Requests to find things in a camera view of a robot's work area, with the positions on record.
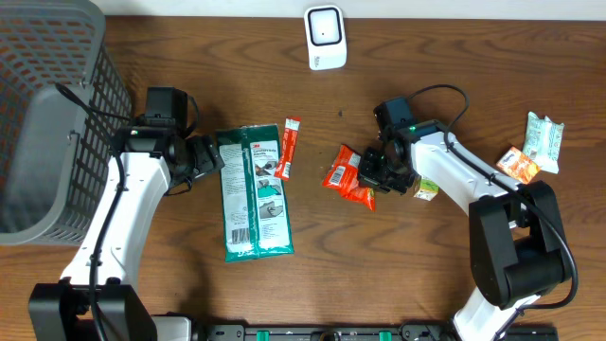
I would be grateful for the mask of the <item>green tea drink carton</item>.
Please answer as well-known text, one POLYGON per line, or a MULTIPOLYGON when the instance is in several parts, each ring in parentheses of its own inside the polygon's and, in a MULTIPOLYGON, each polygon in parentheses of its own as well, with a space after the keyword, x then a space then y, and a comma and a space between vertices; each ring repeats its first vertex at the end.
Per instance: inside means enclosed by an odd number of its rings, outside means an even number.
POLYGON ((413 196, 417 199, 432 201, 439 193, 439 186, 431 179, 418 176, 414 184, 413 196))

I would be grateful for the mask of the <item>red snack bag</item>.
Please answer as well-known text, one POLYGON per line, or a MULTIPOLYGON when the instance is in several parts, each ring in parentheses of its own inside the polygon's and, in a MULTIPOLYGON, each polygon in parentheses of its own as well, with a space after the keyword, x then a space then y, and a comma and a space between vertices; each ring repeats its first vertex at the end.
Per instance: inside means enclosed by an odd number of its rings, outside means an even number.
POLYGON ((363 204, 374 211, 376 209, 374 190, 362 187, 358 180, 360 162, 361 156, 342 144, 322 186, 334 189, 342 198, 363 204))

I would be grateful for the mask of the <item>green 3M gloves pack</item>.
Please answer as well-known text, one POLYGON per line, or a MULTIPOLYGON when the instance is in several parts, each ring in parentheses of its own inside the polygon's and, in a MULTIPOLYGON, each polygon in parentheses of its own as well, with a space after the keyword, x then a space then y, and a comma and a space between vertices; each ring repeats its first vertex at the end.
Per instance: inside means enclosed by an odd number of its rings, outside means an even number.
POLYGON ((294 252, 276 125, 216 133, 220 157, 225 260, 256 260, 294 252))

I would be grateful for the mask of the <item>red Nestle sachet stick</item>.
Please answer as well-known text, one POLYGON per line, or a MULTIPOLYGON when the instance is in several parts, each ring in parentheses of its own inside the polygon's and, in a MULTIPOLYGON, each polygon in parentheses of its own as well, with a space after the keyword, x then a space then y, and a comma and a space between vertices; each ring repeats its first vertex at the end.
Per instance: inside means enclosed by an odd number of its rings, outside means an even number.
POLYGON ((299 135, 300 124, 301 119, 299 117, 287 117, 285 121, 281 156, 275 171, 275 177, 284 181, 290 179, 291 166, 294 159, 294 151, 299 135))

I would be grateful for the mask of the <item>orange Kleenex tissue pack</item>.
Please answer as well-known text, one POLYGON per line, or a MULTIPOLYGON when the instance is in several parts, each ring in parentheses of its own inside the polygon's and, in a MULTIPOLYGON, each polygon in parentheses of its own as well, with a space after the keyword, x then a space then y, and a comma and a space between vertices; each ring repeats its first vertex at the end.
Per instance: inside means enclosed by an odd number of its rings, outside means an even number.
POLYGON ((541 171, 541 168, 531 158, 516 147, 507 150, 496 166, 506 175, 523 184, 528 184, 541 171))

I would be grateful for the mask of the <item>mint green wipes pack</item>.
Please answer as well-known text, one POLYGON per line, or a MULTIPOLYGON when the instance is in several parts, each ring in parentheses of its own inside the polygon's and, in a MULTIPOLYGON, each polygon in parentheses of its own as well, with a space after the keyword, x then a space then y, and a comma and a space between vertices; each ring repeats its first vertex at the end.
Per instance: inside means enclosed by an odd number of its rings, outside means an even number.
POLYGON ((542 171, 558 174, 563 123, 555 123, 548 116, 539 118, 527 114, 526 137, 522 152, 533 160, 542 171))

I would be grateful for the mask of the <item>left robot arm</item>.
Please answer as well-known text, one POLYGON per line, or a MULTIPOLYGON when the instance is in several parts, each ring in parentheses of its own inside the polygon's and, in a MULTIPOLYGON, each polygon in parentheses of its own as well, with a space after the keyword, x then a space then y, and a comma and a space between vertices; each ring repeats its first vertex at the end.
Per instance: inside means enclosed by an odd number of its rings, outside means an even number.
POLYGON ((56 283, 35 285, 28 311, 39 340, 203 340, 185 314, 152 315, 137 294, 140 261, 159 202, 223 166, 209 135, 135 126, 110 139, 105 190, 76 256, 56 283))

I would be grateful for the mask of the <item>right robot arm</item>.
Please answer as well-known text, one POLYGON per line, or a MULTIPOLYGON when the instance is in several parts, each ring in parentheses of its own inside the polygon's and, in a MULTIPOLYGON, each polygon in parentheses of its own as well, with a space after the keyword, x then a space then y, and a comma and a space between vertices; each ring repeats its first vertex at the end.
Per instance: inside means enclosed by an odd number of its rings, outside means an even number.
POLYGON ((475 288, 444 340, 498 340, 559 284, 578 287, 553 189, 524 185, 461 146, 437 120, 382 126, 382 146, 359 164, 361 185, 405 193, 415 179, 437 184, 468 216, 475 288))

